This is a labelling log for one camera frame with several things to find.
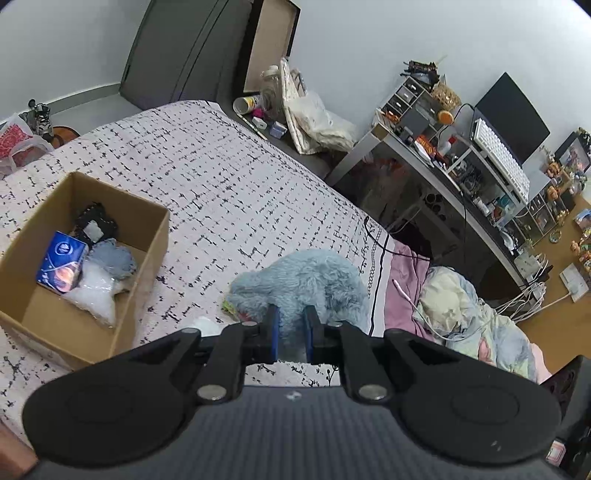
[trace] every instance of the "desk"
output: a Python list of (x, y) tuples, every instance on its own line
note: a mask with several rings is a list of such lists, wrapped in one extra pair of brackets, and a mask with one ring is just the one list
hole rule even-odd
[(491, 250), (496, 259), (507, 270), (519, 288), (523, 289), (526, 280), (517, 270), (511, 253), (505, 247), (499, 231), (491, 225), (487, 218), (468, 199), (464, 200), (455, 184), (438, 168), (428, 167), (418, 154), (408, 148), (378, 117), (378, 123), (355, 145), (354, 149), (340, 161), (326, 178), (329, 186), (334, 186), (374, 147), (383, 142), (393, 150), (395, 156), (404, 160), (427, 183), (431, 184), (441, 195), (464, 216), (466, 207), (466, 222), (472, 227), (485, 245)]

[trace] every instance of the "metal screw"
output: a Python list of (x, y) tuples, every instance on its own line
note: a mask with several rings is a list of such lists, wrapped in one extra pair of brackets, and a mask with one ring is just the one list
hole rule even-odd
[(225, 397), (227, 390), (221, 385), (204, 385), (197, 390), (197, 395), (204, 400), (220, 400)]
[(381, 385), (364, 385), (359, 389), (359, 396), (364, 398), (365, 400), (381, 400), (388, 395), (388, 390), (386, 390)]

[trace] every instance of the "black cable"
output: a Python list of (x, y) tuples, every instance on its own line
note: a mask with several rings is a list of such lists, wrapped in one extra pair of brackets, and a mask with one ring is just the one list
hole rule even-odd
[(398, 252), (394, 252), (394, 251), (392, 251), (392, 250), (388, 250), (386, 247), (384, 247), (384, 246), (380, 245), (380, 244), (379, 244), (379, 242), (378, 242), (378, 241), (377, 241), (377, 240), (374, 238), (374, 236), (371, 234), (371, 232), (369, 231), (369, 228), (368, 228), (368, 221), (369, 221), (369, 215), (366, 215), (366, 216), (365, 216), (365, 220), (363, 221), (363, 226), (365, 227), (365, 231), (367, 232), (367, 234), (368, 234), (368, 236), (371, 238), (371, 240), (373, 240), (373, 241), (374, 241), (374, 243), (375, 243), (375, 244), (376, 244), (378, 247), (380, 247), (382, 250), (384, 250), (385, 252), (388, 252), (389, 254), (392, 254), (392, 255), (398, 255), (399, 257), (408, 257), (408, 258), (413, 258), (413, 259), (415, 259), (415, 260), (416, 260), (417, 258), (418, 258), (418, 259), (421, 259), (421, 260), (427, 260), (427, 261), (429, 261), (429, 262), (432, 260), (431, 258), (427, 258), (427, 257), (424, 257), (424, 256), (422, 256), (422, 255), (419, 255), (419, 254), (416, 254), (416, 255), (405, 255), (405, 254), (399, 254)]
[(464, 198), (463, 192), (460, 192), (460, 197), (462, 197), (462, 205), (464, 206), (464, 272), (465, 272), (467, 270), (467, 267), (466, 267), (466, 231), (467, 231), (467, 227), (468, 227), (468, 209), (466, 207), (466, 199)]
[(442, 128), (442, 129), (439, 131), (439, 134), (438, 134), (438, 136), (437, 136), (437, 147), (436, 147), (436, 149), (438, 149), (438, 148), (439, 148), (439, 141), (441, 140), (441, 134), (442, 134), (442, 133), (443, 133), (443, 132), (444, 132), (446, 129), (448, 129), (450, 126), (452, 126), (452, 125), (455, 123), (457, 116), (460, 114), (460, 111), (461, 111), (461, 110), (462, 110), (462, 108), (464, 108), (466, 105), (467, 105), (467, 106), (469, 106), (469, 107), (470, 107), (472, 110), (475, 110), (475, 108), (474, 108), (474, 107), (473, 107), (473, 106), (472, 106), (470, 103), (463, 103), (462, 105), (460, 105), (460, 108), (457, 110), (456, 114), (455, 114), (455, 115), (454, 115), (454, 117), (453, 117), (453, 122), (452, 122), (451, 124), (449, 124), (449, 125), (446, 125), (445, 127), (443, 127), (443, 128)]

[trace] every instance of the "blue stuffed toy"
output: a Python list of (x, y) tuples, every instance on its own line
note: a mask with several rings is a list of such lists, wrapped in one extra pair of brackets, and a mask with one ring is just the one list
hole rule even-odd
[(238, 275), (223, 307), (239, 320), (261, 322), (270, 303), (281, 312), (279, 358), (306, 361), (302, 311), (316, 308), (322, 323), (347, 320), (369, 330), (369, 297), (359, 270), (330, 250), (296, 251), (258, 272)]

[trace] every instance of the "small box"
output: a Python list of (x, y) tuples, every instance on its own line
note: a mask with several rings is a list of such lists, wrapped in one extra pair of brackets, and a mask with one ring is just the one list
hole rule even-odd
[[(56, 231), (100, 202), (119, 225), (117, 240), (129, 248), (138, 271), (129, 292), (115, 296), (116, 326), (100, 325), (37, 283), (37, 272)], [(137, 321), (168, 248), (166, 207), (79, 172), (68, 174), (40, 204), (0, 259), (0, 325), (18, 341), (72, 368), (100, 362), (132, 348)]]
[(37, 283), (59, 295), (69, 292), (78, 283), (82, 261), (87, 253), (88, 245), (84, 242), (56, 232), (37, 272)]

